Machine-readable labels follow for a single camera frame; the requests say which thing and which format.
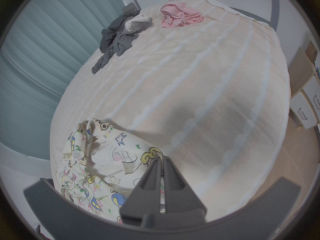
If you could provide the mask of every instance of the pink clothing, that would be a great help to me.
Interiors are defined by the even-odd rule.
[[[161,22],[163,28],[181,27],[202,22],[204,19],[201,16],[200,11],[194,8],[187,8],[184,2],[167,3],[162,6],[160,11],[164,14]]]

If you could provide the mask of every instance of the teal curtain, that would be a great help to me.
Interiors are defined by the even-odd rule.
[[[122,0],[31,0],[0,50],[0,142],[49,159],[50,124],[66,87],[99,48]]]

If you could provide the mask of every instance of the drawer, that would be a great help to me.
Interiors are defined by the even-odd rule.
[[[317,125],[316,116],[301,92],[298,92],[290,99],[290,108],[299,118],[304,128],[308,129]]]
[[[311,101],[318,118],[320,118],[320,84],[316,76],[313,76],[302,89]]]

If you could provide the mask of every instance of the beige floor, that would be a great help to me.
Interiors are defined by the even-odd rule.
[[[251,198],[254,200],[264,193],[278,178],[285,177],[301,186],[301,192],[289,216],[294,214],[302,204],[315,176],[320,161],[319,144],[313,128],[297,129],[297,125],[290,117],[275,164],[266,181]]]

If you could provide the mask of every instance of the drawer handle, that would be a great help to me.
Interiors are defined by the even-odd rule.
[[[304,118],[305,118],[306,120],[308,120],[308,118],[307,118],[307,117],[305,116],[305,114],[303,113],[302,108],[300,108],[300,111],[301,111],[301,113],[303,114]]]
[[[318,104],[319,104],[319,106],[320,106],[320,102],[319,102],[318,96],[315,95],[315,97],[317,98],[317,102],[318,102]]]

